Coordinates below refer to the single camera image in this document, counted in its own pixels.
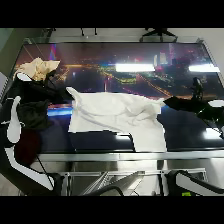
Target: white cloth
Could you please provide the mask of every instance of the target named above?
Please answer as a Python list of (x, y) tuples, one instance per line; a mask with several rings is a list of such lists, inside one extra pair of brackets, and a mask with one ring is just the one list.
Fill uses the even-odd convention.
[(67, 91), (74, 98), (69, 132), (130, 133), (137, 152), (166, 151), (163, 126), (157, 120), (165, 105), (163, 99), (125, 93), (79, 93), (72, 87), (67, 87)]

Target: floor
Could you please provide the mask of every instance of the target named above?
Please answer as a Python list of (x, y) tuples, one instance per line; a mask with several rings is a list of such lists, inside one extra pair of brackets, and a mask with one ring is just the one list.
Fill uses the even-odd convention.
[[(198, 36), (203, 37), (207, 42), (212, 55), (224, 74), (224, 29), (194, 29), (194, 28), (170, 28), (170, 32), (178, 36)], [(144, 28), (98, 28), (97, 34), (101, 36), (136, 36), (139, 39), (146, 31)], [(94, 35), (94, 28), (84, 28), (85, 35)], [(81, 36), (80, 28), (56, 28), (52, 33), (52, 39), (58, 36)], [(65, 172), (68, 171), (68, 164), (62, 162), (45, 162), (43, 163), (47, 172)], [(204, 160), (172, 160), (165, 162), (164, 165), (158, 167), (156, 161), (141, 162), (119, 162), (119, 163), (76, 163), (73, 164), (73, 171), (103, 171), (103, 170), (155, 170), (167, 168), (206, 168), (209, 182), (224, 188), (224, 176), (220, 170), (224, 169), (224, 159), (204, 159)], [(42, 171), (38, 163), (32, 165), (33, 169)], [(12, 185), (7, 179), (0, 175), (0, 195), (18, 195), (18, 189)]]

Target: beige cloth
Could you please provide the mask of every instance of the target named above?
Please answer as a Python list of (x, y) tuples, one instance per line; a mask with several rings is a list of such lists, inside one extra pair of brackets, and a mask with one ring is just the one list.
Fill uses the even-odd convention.
[(23, 72), (36, 81), (45, 80), (46, 75), (55, 70), (59, 63), (60, 61), (43, 61), (41, 58), (36, 58), (30, 63), (20, 65), (13, 79), (18, 72)]

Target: crumpled cloth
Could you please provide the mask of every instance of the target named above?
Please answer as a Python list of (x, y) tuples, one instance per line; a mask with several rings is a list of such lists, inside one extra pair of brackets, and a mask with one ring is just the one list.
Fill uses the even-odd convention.
[(136, 152), (165, 152), (163, 126), (157, 120), (164, 99), (150, 100), (126, 93), (79, 93), (72, 87), (73, 112), (69, 132), (109, 130), (130, 133)]
[(13, 76), (13, 80), (18, 72), (23, 72), (35, 81), (44, 81), (46, 75), (55, 70), (59, 63), (60, 61), (43, 61), (41, 58), (36, 58), (30, 63), (20, 65)]

